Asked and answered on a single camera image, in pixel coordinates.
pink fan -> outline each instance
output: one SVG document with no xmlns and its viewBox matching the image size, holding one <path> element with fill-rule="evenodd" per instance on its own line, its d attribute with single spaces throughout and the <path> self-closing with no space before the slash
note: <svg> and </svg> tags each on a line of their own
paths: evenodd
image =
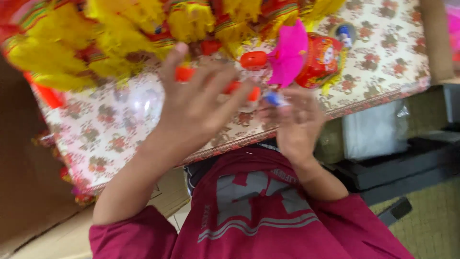
<svg viewBox="0 0 460 259">
<path fill-rule="evenodd" d="M 308 37 L 304 25 L 297 19 L 294 26 L 282 26 L 278 44 L 267 54 L 273 69 L 268 84 L 287 87 L 304 66 L 308 52 Z"/>
</svg>

